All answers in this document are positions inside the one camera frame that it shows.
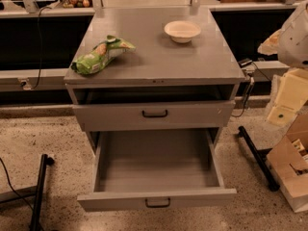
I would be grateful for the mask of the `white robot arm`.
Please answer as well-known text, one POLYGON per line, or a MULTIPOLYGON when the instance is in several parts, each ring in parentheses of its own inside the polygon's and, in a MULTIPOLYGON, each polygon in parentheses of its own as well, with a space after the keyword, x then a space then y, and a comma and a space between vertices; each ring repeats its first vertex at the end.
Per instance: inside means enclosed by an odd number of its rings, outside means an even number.
POLYGON ((289 67, 308 67, 308 0, 302 1, 284 22, 258 47, 263 55, 276 54, 289 67))

